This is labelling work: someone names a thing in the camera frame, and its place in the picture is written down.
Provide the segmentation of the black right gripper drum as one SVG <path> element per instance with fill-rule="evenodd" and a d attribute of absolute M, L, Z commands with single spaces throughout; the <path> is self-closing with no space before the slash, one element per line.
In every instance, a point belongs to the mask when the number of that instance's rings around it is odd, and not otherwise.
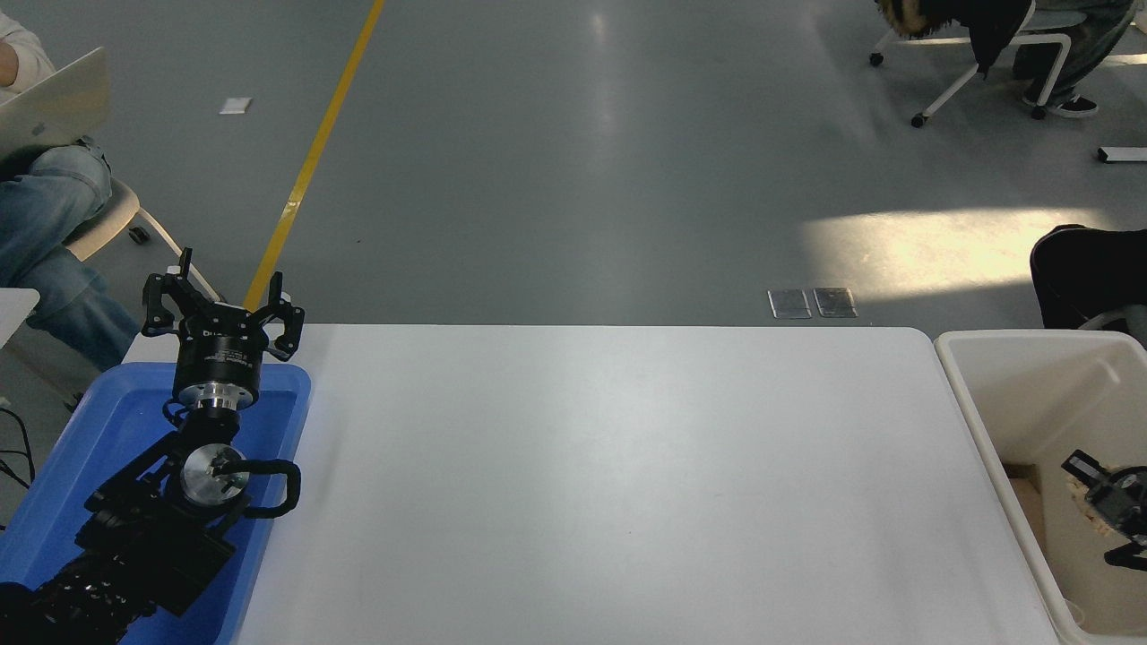
<path fill-rule="evenodd" d="M 1109 471 L 1099 467 L 1085 502 L 1124 538 L 1144 541 L 1144 466 Z"/>

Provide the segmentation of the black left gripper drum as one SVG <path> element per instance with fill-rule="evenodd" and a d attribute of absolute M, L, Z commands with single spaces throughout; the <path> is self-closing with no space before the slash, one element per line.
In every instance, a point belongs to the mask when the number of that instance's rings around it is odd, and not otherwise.
<path fill-rule="evenodd" d="M 270 347 L 266 331 L 242 306 L 209 303 L 185 314 L 179 326 L 179 351 L 173 391 L 195 384 L 237 384 L 258 391 L 263 352 Z"/>

